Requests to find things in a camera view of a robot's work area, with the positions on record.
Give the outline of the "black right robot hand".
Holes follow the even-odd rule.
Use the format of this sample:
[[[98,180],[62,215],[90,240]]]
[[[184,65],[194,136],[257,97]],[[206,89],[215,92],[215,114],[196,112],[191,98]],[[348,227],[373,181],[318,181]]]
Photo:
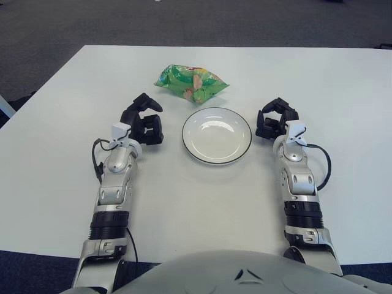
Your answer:
[[[267,113],[276,112],[281,115],[280,120],[267,118]],[[280,135],[286,134],[288,121],[299,120],[298,112],[292,108],[288,102],[278,97],[266,104],[262,110],[258,111],[256,136],[265,139],[276,139]]]

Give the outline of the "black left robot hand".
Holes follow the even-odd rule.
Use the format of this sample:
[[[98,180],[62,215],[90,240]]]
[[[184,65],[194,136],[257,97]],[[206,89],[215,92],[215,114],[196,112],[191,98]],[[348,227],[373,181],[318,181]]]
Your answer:
[[[120,122],[129,126],[125,137],[133,139],[139,144],[161,144],[164,135],[159,115],[140,116],[140,112],[152,109],[163,112],[162,107],[146,93],[140,94],[133,103],[123,111]]]

